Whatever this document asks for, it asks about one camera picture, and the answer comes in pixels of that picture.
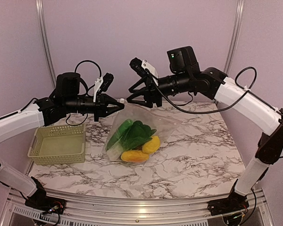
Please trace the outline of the clear zip top bag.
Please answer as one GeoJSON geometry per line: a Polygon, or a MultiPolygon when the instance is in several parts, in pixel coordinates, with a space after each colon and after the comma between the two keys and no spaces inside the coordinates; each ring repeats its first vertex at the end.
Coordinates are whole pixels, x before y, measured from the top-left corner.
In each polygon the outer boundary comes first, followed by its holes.
{"type": "Polygon", "coordinates": [[[103,148],[110,162],[143,165],[182,122],[126,103],[117,113],[103,148]]]}

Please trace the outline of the fake bok choy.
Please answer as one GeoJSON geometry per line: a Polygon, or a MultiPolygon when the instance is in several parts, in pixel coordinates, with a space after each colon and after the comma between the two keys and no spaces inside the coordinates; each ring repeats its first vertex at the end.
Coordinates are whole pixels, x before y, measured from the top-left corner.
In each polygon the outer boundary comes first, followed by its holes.
{"type": "Polygon", "coordinates": [[[150,141],[156,131],[140,120],[133,121],[123,136],[109,150],[105,149],[107,157],[111,161],[118,160],[123,152],[136,149],[150,141]]]}

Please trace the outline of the green plastic basket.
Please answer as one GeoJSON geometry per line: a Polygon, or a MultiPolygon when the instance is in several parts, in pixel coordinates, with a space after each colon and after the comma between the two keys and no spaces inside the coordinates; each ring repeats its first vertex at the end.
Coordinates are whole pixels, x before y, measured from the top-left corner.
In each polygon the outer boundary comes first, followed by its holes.
{"type": "Polygon", "coordinates": [[[86,126],[57,125],[36,129],[27,157],[36,165],[85,161],[86,126]]]}

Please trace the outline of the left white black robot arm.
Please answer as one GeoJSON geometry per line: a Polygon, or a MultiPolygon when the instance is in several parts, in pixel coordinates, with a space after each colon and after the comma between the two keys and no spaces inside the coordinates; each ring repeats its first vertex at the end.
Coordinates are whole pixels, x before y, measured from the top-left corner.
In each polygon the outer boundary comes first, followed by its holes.
{"type": "MultiPolygon", "coordinates": [[[[49,97],[33,99],[22,109],[0,117],[0,143],[31,129],[49,126],[68,113],[93,114],[94,120],[105,118],[124,109],[125,105],[105,94],[113,81],[110,73],[95,82],[94,94],[79,93],[86,83],[80,74],[63,73],[57,76],[56,88],[49,97]]],[[[0,183],[18,190],[27,206],[47,209],[54,199],[46,195],[41,183],[0,161],[0,183]]]]}

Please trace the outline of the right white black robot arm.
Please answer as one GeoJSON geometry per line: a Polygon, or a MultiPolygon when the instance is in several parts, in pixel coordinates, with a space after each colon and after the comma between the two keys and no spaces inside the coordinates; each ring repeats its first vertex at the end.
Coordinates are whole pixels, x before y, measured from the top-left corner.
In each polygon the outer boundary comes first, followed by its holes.
{"type": "Polygon", "coordinates": [[[223,206],[234,211],[246,200],[249,191],[265,175],[269,166],[282,157],[283,109],[271,106],[252,93],[250,87],[241,86],[221,70],[214,67],[201,70],[190,46],[170,50],[167,56],[172,74],[163,78],[148,61],[131,60],[130,67],[140,80],[129,89],[129,103],[152,108],[154,105],[161,106],[169,96],[184,92],[202,94],[225,104],[226,109],[236,110],[262,130],[254,158],[234,183],[228,197],[209,203],[211,210],[223,206]]]}

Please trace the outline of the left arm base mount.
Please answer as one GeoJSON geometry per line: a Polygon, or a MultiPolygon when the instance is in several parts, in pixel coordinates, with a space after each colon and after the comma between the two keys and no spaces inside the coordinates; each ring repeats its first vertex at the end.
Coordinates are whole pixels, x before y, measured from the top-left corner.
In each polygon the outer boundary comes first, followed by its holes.
{"type": "Polygon", "coordinates": [[[57,206],[58,208],[53,212],[62,215],[65,209],[66,200],[49,196],[37,200],[29,198],[25,201],[25,205],[34,209],[42,210],[43,212],[49,211],[57,206]]]}

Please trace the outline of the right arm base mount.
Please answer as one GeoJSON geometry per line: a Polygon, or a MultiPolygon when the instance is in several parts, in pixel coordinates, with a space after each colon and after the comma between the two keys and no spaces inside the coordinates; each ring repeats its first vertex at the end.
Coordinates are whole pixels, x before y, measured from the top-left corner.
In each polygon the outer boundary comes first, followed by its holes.
{"type": "Polygon", "coordinates": [[[212,216],[227,214],[243,209],[247,209],[249,207],[248,200],[246,198],[238,199],[230,199],[223,198],[212,200],[208,202],[208,210],[212,216]]]}

